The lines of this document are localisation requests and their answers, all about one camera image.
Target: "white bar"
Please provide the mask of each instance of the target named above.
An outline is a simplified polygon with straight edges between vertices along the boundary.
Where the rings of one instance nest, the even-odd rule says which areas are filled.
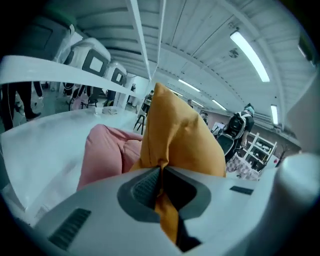
[[[220,108],[222,108],[224,111],[226,111],[227,109],[225,109],[220,103],[218,103],[217,101],[215,101],[214,99],[212,100],[215,104],[217,104]]]
[[[232,35],[230,35],[230,38],[232,41],[236,43],[237,46],[239,46],[239,48],[251,61],[255,70],[258,72],[258,75],[260,76],[262,82],[270,82],[267,71],[264,65],[262,64],[261,60],[259,59],[258,55],[254,51],[254,49],[252,49],[251,45],[247,42],[247,40],[240,34],[240,32],[234,32]]]
[[[161,0],[160,1],[160,25],[159,25],[159,32],[158,32],[158,52],[157,52],[157,57],[156,57],[156,65],[152,74],[152,79],[155,76],[155,73],[157,71],[158,65],[159,65],[159,61],[160,61],[160,50],[161,50],[161,40],[162,40],[162,31],[163,31],[163,27],[164,27],[164,19],[165,19],[165,10],[166,10],[166,3],[167,0]]]
[[[200,103],[198,103],[198,102],[196,102],[194,100],[192,100],[192,102],[194,102],[195,104],[198,104],[200,107],[204,108],[204,106],[202,106]]]
[[[272,119],[275,125],[278,125],[278,110],[276,105],[271,105]]]
[[[178,81],[179,81],[180,83],[185,84],[186,86],[189,86],[190,88],[194,89],[195,91],[200,92],[199,89],[197,89],[196,87],[192,86],[191,84],[189,84],[189,83],[187,83],[187,82],[185,82],[185,81],[183,81],[183,80],[181,80],[181,79],[179,79]]]
[[[129,88],[125,88],[117,83],[76,67],[41,58],[18,55],[7,55],[3,57],[0,63],[0,85],[29,81],[80,84],[128,94],[139,99],[141,98],[141,96]]]
[[[129,15],[132,20],[132,25],[134,27],[134,30],[137,32],[137,40],[138,40],[140,48],[141,48],[143,61],[144,61],[144,64],[145,64],[145,67],[146,67],[146,70],[147,70],[147,73],[149,76],[149,80],[151,80],[151,73],[150,73],[150,68],[149,68],[149,61],[148,61],[144,32],[142,30],[138,2],[137,2],[137,0],[126,0],[126,5],[127,5],[128,12],[129,12]]]
[[[176,91],[174,91],[174,90],[171,90],[171,89],[169,89],[171,92],[173,92],[174,94],[178,94],[179,96],[181,96],[181,97],[183,97],[183,95],[182,94],[180,94],[180,93],[178,93],[178,92],[176,92]]]

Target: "wall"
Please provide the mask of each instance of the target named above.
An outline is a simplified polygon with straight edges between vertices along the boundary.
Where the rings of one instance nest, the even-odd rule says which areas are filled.
[[[208,120],[208,127],[210,129],[212,129],[215,122],[226,124],[230,119],[230,117],[226,116],[226,115],[221,115],[221,114],[212,113],[212,112],[207,112],[207,113],[208,113],[208,119],[207,119]],[[293,144],[289,140],[279,136],[278,134],[276,134],[274,132],[263,129],[260,126],[254,125],[251,132],[254,134],[259,133],[262,138],[264,138],[267,141],[270,141],[272,143],[277,142],[277,148],[275,150],[274,155],[278,158],[280,157],[281,153],[283,152],[283,147],[285,147],[286,145],[288,146],[288,149],[290,149],[290,150],[286,151],[286,153],[284,154],[285,157],[296,154],[300,150],[299,146]]]

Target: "ceiling beam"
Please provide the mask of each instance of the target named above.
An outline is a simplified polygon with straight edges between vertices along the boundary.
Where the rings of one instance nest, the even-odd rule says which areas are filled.
[[[236,16],[248,28],[248,30],[252,33],[252,35],[257,39],[256,40],[257,43],[263,50],[264,55],[270,64],[272,74],[275,80],[275,84],[278,88],[280,109],[281,109],[281,124],[282,124],[282,131],[283,131],[285,129],[285,124],[286,124],[284,86],[280,77],[280,73],[278,70],[278,66],[277,66],[274,54],[272,53],[266,40],[260,34],[259,29],[253,24],[253,22],[250,20],[250,18],[246,14],[244,14],[238,7],[236,7],[234,4],[230,3],[227,0],[218,0],[218,2],[228,12]]]
[[[200,60],[196,59],[195,57],[187,54],[186,52],[181,51],[181,50],[179,50],[175,47],[172,47],[168,44],[162,43],[161,48],[186,59],[187,61],[191,62],[192,64],[198,66],[203,71],[207,72],[210,76],[212,76],[214,79],[216,79],[222,86],[224,86],[225,89],[227,89],[230,93],[232,93],[235,100],[238,101],[241,104],[241,106],[244,106],[244,101],[240,98],[240,96],[227,84],[226,81],[224,81],[219,75],[217,75],[210,67],[206,66],[205,63],[203,63]]]
[[[156,65],[155,65],[153,74],[151,76],[152,79],[155,76],[156,70],[157,70],[158,65],[159,65],[159,60],[160,60],[161,40],[162,40],[162,31],[163,31],[163,27],[164,27],[166,3],[167,3],[167,0],[160,0],[160,14],[159,14],[160,25],[159,25],[159,31],[158,31],[157,56],[156,56]]]
[[[132,20],[133,28],[136,32],[137,40],[139,42],[139,46],[141,49],[141,53],[143,56],[143,61],[146,67],[146,71],[149,77],[149,80],[151,80],[151,73],[149,68],[149,62],[148,62],[148,55],[147,55],[147,49],[146,49],[146,43],[144,38],[144,33],[142,30],[142,24],[141,24],[141,18],[140,18],[140,12],[138,8],[138,2],[137,0],[126,0],[126,6],[128,8],[129,16]]]

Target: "white ceiling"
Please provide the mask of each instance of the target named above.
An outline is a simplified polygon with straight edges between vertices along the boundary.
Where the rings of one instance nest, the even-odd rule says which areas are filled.
[[[147,78],[148,72],[135,19],[134,0],[57,0],[56,6],[73,15],[77,27],[97,38],[111,57],[127,71]],[[157,64],[163,0],[138,0],[150,73]],[[270,77],[262,82],[256,70],[237,48],[230,34],[239,28]],[[298,49],[299,24],[271,0],[167,0],[164,10],[160,59],[155,80],[215,111],[218,101],[230,112],[253,104],[260,117],[271,123],[271,104],[279,109],[279,122],[295,104],[314,67]],[[178,82],[182,79],[195,90]]]

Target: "white tabletop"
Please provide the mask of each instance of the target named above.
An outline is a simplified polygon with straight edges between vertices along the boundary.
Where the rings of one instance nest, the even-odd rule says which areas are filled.
[[[3,133],[6,171],[22,206],[33,204],[64,170],[81,168],[91,128],[103,124],[132,132],[136,119],[137,114],[126,110],[110,115],[89,108],[46,116]]]

